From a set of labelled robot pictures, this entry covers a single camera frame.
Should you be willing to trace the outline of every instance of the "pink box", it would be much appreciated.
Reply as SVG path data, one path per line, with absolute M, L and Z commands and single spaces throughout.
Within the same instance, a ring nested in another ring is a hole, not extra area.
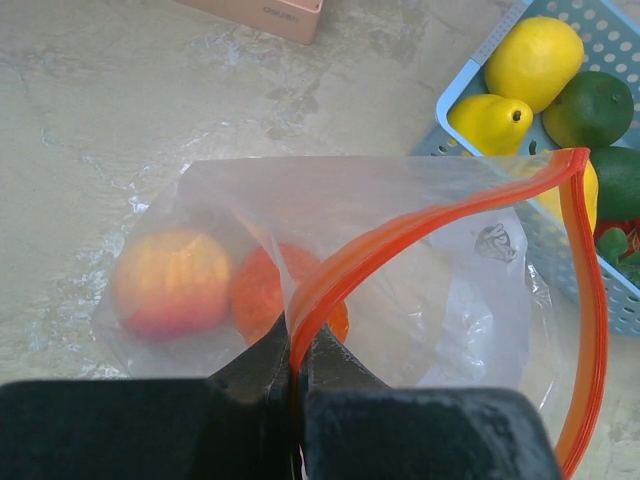
M 176 0 L 305 45 L 313 43 L 323 0 Z

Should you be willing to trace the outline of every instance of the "marble countertop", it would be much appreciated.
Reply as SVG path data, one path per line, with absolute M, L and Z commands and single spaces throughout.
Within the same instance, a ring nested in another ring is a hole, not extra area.
M 170 0 L 1 2 L 0 382 L 121 376 L 88 320 L 163 186 L 203 159 L 408 154 L 510 4 L 325 0 L 306 47 Z M 640 476 L 639 365 L 613 337 L 575 478 Z

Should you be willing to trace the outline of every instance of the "plastic bag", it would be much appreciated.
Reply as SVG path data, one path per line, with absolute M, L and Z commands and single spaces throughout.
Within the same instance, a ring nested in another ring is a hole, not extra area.
M 558 388 L 560 355 L 535 269 L 553 272 L 553 251 L 544 222 L 525 233 L 520 219 L 527 199 L 561 185 L 583 300 L 558 441 L 560 458 L 574 462 L 606 362 L 606 296 L 581 189 L 587 156 L 195 163 L 143 214 L 94 326 L 132 376 L 206 376 L 286 306 L 294 371 L 326 322 L 391 386 L 521 388 L 542 408 Z M 533 237 L 549 259 L 537 255 L 535 266 Z M 523 378 L 532 363 L 540 368 Z

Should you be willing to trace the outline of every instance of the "red apple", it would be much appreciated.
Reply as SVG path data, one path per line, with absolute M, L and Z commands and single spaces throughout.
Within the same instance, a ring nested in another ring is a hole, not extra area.
M 141 238 L 118 258 L 111 298 L 130 332 L 170 340 L 211 330 L 228 313 L 231 260 L 210 236 L 191 229 Z

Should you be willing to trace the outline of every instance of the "printed logo on bag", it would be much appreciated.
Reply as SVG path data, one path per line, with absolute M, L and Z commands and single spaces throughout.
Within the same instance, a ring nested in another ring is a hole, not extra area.
M 485 228 L 476 239 L 475 250 L 478 255 L 504 263 L 511 263 L 516 258 L 516 250 L 511 247 L 509 233 L 499 223 Z

